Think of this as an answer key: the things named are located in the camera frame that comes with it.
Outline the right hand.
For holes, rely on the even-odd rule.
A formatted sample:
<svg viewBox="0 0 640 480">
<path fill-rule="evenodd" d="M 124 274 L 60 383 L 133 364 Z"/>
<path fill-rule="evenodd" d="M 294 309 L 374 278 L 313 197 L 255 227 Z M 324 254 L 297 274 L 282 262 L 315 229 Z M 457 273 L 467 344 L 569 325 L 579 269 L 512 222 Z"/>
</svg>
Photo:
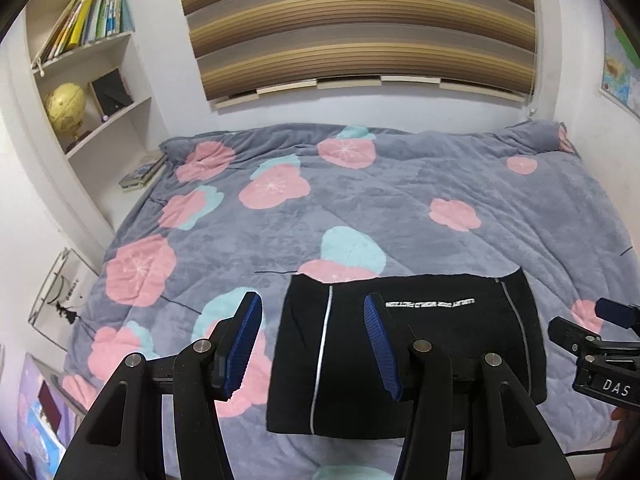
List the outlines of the right hand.
<svg viewBox="0 0 640 480">
<path fill-rule="evenodd" d="M 611 418 L 613 422 L 617 422 L 614 437 L 612 439 L 612 456 L 615 457 L 628 444 L 639 428 L 639 414 L 624 410 L 623 408 L 614 408 Z"/>
</svg>

